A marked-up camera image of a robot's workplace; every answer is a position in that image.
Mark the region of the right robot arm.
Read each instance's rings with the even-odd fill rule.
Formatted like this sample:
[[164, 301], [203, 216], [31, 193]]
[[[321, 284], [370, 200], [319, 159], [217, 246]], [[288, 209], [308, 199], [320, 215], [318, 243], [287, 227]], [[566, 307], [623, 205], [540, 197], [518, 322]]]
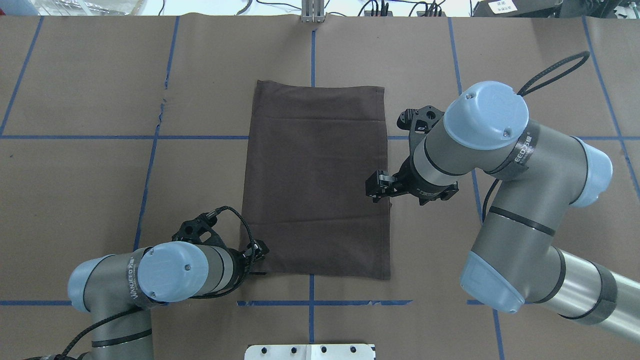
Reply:
[[553, 246], [567, 210], [592, 205], [610, 186], [605, 152], [532, 120], [523, 96], [494, 80], [445, 111], [408, 109], [397, 125], [409, 131], [409, 155], [397, 173], [366, 180], [375, 203], [448, 200], [475, 169], [500, 182], [460, 276], [464, 291], [498, 312], [529, 302], [639, 342], [639, 283]]

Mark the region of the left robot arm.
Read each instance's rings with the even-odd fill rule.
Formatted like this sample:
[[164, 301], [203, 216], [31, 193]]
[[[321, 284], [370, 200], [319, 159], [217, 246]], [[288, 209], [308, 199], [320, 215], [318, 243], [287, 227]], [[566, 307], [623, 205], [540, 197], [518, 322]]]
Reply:
[[152, 360], [153, 308], [226, 296], [267, 253], [261, 240], [253, 240], [243, 251], [223, 244], [171, 241], [87, 260], [71, 272], [67, 296], [76, 310], [90, 314], [93, 323], [62, 352], [43, 358], [69, 360], [80, 339], [93, 333], [90, 351], [78, 359]]

